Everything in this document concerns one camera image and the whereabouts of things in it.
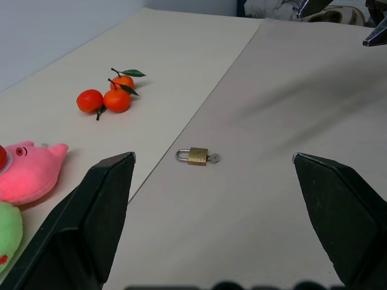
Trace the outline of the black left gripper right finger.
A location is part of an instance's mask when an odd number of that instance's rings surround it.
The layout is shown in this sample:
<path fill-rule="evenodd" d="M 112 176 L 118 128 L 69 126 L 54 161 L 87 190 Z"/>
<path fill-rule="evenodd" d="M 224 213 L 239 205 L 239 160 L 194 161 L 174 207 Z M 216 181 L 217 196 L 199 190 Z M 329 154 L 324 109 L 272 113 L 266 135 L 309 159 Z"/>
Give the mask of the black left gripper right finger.
<path fill-rule="evenodd" d="M 351 167 L 296 153 L 293 164 L 318 239 L 348 290 L 387 290 L 387 202 Z"/>

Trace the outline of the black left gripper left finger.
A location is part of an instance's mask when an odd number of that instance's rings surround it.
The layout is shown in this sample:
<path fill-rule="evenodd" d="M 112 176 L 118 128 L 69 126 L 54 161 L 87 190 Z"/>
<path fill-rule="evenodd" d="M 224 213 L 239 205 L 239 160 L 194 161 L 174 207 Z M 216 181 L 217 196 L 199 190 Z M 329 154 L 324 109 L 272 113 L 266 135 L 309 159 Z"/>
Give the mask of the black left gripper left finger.
<path fill-rule="evenodd" d="M 136 156 L 101 160 L 43 221 L 0 290 L 102 290 L 123 231 Z"/>

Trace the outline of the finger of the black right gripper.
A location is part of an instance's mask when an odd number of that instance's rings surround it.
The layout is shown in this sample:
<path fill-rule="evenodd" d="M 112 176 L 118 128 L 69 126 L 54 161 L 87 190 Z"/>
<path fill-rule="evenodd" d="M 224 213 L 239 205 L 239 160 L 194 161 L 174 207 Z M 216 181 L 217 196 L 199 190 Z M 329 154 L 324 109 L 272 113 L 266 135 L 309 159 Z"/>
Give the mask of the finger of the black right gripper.
<path fill-rule="evenodd" d="M 363 46 L 365 47 L 375 47 L 379 45 L 387 45 L 387 17 L 385 17 L 363 41 Z"/>
<path fill-rule="evenodd" d="M 297 17 L 304 18 L 321 12 L 329 4 L 330 0 L 302 0 L 297 10 Z"/>

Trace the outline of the beige shoe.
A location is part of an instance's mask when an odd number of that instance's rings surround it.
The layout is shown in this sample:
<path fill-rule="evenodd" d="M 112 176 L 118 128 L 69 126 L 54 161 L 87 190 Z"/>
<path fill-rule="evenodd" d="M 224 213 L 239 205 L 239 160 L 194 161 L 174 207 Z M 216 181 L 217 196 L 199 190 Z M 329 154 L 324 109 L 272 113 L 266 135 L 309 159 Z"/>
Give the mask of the beige shoe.
<path fill-rule="evenodd" d="M 331 22 L 363 27 L 365 17 L 360 10 L 351 7 L 333 7 L 304 19 L 305 22 Z"/>

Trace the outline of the grey white cloth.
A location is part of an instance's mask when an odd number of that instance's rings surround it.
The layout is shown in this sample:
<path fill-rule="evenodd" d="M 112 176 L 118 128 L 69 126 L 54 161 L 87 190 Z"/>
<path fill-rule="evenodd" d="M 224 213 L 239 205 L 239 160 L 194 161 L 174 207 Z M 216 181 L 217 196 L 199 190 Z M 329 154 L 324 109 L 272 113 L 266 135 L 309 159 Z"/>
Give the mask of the grey white cloth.
<path fill-rule="evenodd" d="M 246 0 L 244 11 L 247 17 L 298 21 L 297 10 L 302 0 Z"/>

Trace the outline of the green plush toy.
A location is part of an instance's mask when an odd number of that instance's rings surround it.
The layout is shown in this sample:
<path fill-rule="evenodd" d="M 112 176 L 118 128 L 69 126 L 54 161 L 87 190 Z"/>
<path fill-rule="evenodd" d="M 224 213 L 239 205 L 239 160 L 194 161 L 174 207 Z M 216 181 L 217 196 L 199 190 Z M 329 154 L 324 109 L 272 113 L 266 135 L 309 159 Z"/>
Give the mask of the green plush toy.
<path fill-rule="evenodd" d="M 23 232 L 20 210 L 10 203 L 0 201 L 0 274 L 18 250 Z"/>

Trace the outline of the pink plush pig toy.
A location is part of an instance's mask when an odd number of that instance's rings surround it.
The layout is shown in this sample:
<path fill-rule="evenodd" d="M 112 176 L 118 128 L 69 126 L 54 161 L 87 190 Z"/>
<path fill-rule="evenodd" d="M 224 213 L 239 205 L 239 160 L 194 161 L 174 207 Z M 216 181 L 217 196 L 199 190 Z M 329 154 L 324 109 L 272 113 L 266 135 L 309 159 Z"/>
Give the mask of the pink plush pig toy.
<path fill-rule="evenodd" d="M 56 185 L 67 155 L 66 144 L 36 146 L 24 141 L 4 147 L 0 162 L 0 201 L 13 205 L 34 202 Z"/>

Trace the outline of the white table mat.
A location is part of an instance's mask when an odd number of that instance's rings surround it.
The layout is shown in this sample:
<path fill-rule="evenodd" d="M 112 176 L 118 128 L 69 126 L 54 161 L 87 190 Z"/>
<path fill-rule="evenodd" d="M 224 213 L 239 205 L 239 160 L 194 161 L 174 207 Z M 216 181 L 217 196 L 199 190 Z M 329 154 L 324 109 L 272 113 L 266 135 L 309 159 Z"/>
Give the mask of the white table mat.
<path fill-rule="evenodd" d="M 370 32 L 264 20 L 130 201 L 103 290 L 340 285 L 292 159 L 349 166 L 387 201 L 387 45 Z M 176 159 L 191 147 L 220 161 Z"/>

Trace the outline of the orange tangerine with stem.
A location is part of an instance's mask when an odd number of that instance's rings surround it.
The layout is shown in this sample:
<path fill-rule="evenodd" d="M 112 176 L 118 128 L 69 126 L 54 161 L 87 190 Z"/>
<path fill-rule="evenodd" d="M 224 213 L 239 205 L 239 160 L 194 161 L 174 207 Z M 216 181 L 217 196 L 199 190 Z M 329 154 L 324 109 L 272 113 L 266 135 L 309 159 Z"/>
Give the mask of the orange tangerine with stem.
<path fill-rule="evenodd" d="M 103 95 L 95 89 L 83 91 L 77 97 L 76 103 L 81 112 L 87 114 L 95 113 L 97 121 L 100 120 L 100 116 L 106 111 Z"/>

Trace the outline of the orange tangerine with green leaf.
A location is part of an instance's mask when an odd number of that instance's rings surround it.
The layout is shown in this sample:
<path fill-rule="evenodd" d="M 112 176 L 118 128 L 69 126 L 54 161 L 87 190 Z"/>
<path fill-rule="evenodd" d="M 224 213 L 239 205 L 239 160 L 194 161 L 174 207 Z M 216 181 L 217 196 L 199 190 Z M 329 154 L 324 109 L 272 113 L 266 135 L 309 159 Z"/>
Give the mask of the orange tangerine with green leaf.
<path fill-rule="evenodd" d="M 104 106 L 115 113 L 127 111 L 131 106 L 131 95 L 136 97 L 140 95 L 130 86 L 119 84 L 111 79 L 108 79 L 108 81 L 112 88 L 103 96 Z"/>
<path fill-rule="evenodd" d="M 127 69 L 124 71 L 118 71 L 114 68 L 111 68 L 111 71 L 117 74 L 117 76 L 114 77 L 112 80 L 114 83 L 116 83 L 116 86 L 125 85 L 132 89 L 136 88 L 136 84 L 133 78 L 141 78 L 146 76 L 146 74 L 142 73 L 137 69 Z"/>

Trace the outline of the brass padlock with steel shackle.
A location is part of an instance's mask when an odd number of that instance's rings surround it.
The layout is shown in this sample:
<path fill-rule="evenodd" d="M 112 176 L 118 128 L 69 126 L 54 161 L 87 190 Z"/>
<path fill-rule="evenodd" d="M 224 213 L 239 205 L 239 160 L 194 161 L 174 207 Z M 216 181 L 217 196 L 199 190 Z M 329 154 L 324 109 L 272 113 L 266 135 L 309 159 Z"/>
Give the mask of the brass padlock with steel shackle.
<path fill-rule="evenodd" d="M 207 164 L 209 150 L 199 147 L 180 149 L 176 152 L 176 159 L 189 165 L 205 166 Z"/>

